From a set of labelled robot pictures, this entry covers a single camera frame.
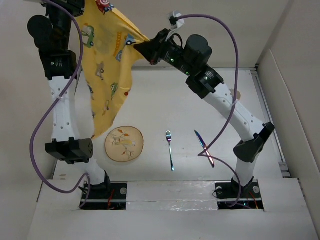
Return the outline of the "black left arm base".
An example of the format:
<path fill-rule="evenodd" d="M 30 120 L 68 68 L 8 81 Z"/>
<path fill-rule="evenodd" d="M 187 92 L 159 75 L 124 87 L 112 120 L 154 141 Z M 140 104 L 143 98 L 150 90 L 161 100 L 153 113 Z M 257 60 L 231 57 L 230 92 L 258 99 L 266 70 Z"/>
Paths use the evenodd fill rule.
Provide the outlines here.
<path fill-rule="evenodd" d="M 110 181 L 108 174 L 105 174 L 104 182 L 100 185 L 89 185 L 85 181 L 79 208 L 81 210 L 107 210 L 122 211 L 127 208 L 127 182 Z"/>

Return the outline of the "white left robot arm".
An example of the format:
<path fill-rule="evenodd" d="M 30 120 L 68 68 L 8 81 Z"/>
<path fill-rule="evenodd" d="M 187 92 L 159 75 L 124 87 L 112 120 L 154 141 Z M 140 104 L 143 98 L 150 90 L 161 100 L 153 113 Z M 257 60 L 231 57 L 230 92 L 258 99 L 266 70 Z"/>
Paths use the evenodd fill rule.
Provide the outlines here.
<path fill-rule="evenodd" d="M 94 147 L 89 138 L 81 139 L 77 126 L 75 92 L 82 58 L 69 50 L 71 26 L 83 15 L 83 0 L 43 0 L 45 15 L 33 16 L 27 24 L 39 50 L 44 75 L 51 90 L 52 105 L 45 113 L 53 115 L 51 141 L 45 151 L 55 159 L 75 165 L 90 178 L 89 186 L 100 198 L 111 194 L 108 174 L 93 159 Z"/>

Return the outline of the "yellow vehicle print cloth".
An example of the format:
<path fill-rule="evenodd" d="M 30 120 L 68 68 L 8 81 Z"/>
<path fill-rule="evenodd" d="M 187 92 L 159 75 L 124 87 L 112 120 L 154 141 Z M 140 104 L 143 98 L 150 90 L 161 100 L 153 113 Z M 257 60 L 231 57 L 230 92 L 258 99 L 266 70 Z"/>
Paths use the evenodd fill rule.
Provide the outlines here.
<path fill-rule="evenodd" d="M 91 94 L 94 132 L 104 134 L 132 88 L 132 66 L 143 56 L 134 45 L 149 39 L 108 0 L 85 1 L 77 18 L 83 41 L 81 61 Z"/>

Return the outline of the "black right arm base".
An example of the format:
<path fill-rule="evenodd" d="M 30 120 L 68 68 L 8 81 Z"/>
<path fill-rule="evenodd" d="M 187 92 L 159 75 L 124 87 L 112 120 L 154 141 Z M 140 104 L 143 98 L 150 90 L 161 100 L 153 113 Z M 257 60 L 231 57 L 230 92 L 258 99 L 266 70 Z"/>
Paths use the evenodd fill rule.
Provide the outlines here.
<path fill-rule="evenodd" d="M 241 187 L 233 179 L 215 181 L 212 196 L 217 200 L 218 210 L 264 210 L 262 194 L 257 180 Z"/>

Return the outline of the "beige bird pattern plate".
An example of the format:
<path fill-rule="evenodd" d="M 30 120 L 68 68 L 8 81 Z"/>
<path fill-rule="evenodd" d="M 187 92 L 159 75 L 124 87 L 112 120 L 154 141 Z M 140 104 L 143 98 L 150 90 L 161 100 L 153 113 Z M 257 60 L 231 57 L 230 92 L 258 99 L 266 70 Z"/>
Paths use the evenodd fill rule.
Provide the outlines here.
<path fill-rule="evenodd" d="M 142 132 L 133 126 L 113 129 L 105 139 L 106 155 L 114 162 L 127 163 L 137 159 L 144 149 Z"/>

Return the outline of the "iridescent metal knife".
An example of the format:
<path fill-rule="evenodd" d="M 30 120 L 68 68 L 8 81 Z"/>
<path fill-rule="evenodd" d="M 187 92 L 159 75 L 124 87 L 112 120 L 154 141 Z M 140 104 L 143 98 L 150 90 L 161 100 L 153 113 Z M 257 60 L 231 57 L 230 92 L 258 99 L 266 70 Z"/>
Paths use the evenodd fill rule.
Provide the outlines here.
<path fill-rule="evenodd" d="M 202 148 L 205 150 L 205 155 L 211 165 L 212 168 L 215 167 L 215 163 L 214 163 L 214 159 L 211 157 L 210 153 L 207 151 L 207 145 L 204 142 L 203 138 L 201 137 L 201 135 L 199 134 L 198 131 L 194 130 L 196 137 L 198 138 L 198 141 L 200 142 Z"/>

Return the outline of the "pink cup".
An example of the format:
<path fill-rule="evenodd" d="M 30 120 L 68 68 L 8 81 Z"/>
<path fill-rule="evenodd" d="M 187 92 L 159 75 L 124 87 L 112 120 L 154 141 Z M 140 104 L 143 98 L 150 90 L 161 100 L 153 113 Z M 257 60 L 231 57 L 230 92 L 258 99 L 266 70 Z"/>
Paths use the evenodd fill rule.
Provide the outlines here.
<path fill-rule="evenodd" d="M 235 94 L 235 90 L 234 89 L 230 89 L 230 93 L 231 93 L 231 96 L 232 98 L 234 97 L 234 94 Z M 236 99 L 239 101 L 241 99 L 241 93 L 237 90 L 236 91 Z"/>

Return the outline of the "iridescent metal fork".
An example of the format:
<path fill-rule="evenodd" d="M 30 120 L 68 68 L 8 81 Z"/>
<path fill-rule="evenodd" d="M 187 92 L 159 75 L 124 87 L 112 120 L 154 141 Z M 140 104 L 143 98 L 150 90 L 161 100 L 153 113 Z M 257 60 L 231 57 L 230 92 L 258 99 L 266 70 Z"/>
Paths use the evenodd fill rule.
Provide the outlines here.
<path fill-rule="evenodd" d="M 166 141 L 168 142 L 171 171 L 174 172 L 175 167 L 174 167 L 174 163 L 173 163 L 172 148 L 171 148 L 172 134 L 171 134 L 170 130 L 166 131 Z"/>

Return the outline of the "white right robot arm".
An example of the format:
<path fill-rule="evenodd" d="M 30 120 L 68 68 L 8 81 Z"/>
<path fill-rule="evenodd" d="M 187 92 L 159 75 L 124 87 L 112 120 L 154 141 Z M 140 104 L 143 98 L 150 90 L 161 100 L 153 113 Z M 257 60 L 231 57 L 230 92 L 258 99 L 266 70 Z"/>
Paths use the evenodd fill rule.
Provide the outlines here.
<path fill-rule="evenodd" d="M 151 65 L 164 61 L 187 75 L 189 89 L 214 107 L 236 130 L 240 142 L 233 149 L 237 162 L 231 191 L 243 197 L 249 192 L 257 158 L 275 127 L 271 122 L 257 119 L 233 98 L 223 78 L 207 64 L 212 48 L 204 37 L 193 34 L 185 46 L 179 46 L 167 38 L 168 34 L 169 30 L 163 29 L 152 40 L 136 44 L 134 48 Z"/>

